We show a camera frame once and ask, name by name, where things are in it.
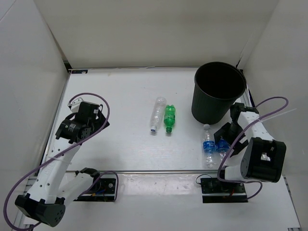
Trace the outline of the tall blue label water bottle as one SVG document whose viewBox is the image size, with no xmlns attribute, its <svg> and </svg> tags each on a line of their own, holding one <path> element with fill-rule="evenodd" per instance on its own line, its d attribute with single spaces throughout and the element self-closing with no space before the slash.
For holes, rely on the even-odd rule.
<svg viewBox="0 0 308 231">
<path fill-rule="evenodd" d="M 212 168 L 215 165 L 213 155 L 215 153 L 215 140 L 212 129 L 209 124 L 203 125 L 203 151 L 205 155 L 205 164 L 208 168 Z"/>
</svg>

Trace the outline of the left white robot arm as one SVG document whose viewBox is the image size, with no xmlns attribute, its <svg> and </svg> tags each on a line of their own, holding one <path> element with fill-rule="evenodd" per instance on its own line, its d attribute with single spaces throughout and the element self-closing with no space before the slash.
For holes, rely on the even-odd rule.
<svg viewBox="0 0 308 231">
<path fill-rule="evenodd" d="M 79 98 L 75 109 L 60 124 L 49 152 L 51 161 L 38 174 L 36 182 L 25 195 L 17 196 L 15 205 L 28 218 L 55 227 L 62 220 L 66 207 L 85 190 L 97 192 L 101 187 L 99 172 L 84 168 L 73 180 L 61 186 L 62 179 L 77 151 L 80 141 L 109 123 L 102 114 L 102 105 L 84 102 Z"/>
</svg>

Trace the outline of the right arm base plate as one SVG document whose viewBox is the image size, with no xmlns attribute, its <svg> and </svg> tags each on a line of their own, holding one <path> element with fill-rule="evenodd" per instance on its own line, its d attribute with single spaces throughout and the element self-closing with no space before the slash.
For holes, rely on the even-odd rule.
<svg viewBox="0 0 308 231">
<path fill-rule="evenodd" d="M 247 194 L 242 183 L 219 181 L 208 174 L 195 179 L 201 187 L 203 204 L 247 203 Z"/>
</svg>

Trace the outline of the clear bottle blue cap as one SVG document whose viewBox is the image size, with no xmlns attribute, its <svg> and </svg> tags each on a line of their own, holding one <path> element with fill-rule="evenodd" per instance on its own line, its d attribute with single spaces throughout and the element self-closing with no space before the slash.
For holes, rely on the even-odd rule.
<svg viewBox="0 0 308 231">
<path fill-rule="evenodd" d="M 155 133 L 159 129 L 166 105 L 167 100 L 164 97 L 158 97 L 156 99 L 150 119 L 150 131 L 152 133 Z"/>
</svg>

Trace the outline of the short blue label water bottle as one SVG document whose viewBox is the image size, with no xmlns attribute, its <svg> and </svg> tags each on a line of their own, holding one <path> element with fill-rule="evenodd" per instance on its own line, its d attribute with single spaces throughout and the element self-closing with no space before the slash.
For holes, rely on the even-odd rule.
<svg viewBox="0 0 308 231">
<path fill-rule="evenodd" d="M 226 152 L 229 150 L 230 146 L 224 139 L 220 139 L 219 142 L 216 144 L 216 146 L 220 160 L 222 161 L 226 155 Z"/>
</svg>

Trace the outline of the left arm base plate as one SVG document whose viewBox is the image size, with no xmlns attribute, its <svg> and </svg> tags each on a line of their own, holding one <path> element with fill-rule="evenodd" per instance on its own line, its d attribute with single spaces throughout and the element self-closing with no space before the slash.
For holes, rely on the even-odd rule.
<svg viewBox="0 0 308 231">
<path fill-rule="evenodd" d="M 118 194 L 118 176 L 107 174 L 86 194 L 79 196 L 75 202 L 115 202 Z"/>
</svg>

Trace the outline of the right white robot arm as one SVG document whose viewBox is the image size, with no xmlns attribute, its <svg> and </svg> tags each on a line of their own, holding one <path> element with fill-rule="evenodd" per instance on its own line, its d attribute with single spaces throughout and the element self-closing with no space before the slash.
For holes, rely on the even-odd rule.
<svg viewBox="0 0 308 231">
<path fill-rule="evenodd" d="M 216 187 L 228 192 L 234 183 L 280 180 L 286 145 L 265 129 L 255 107 L 235 103 L 230 107 L 231 122 L 214 134 L 216 143 L 229 145 L 218 168 Z"/>
</svg>

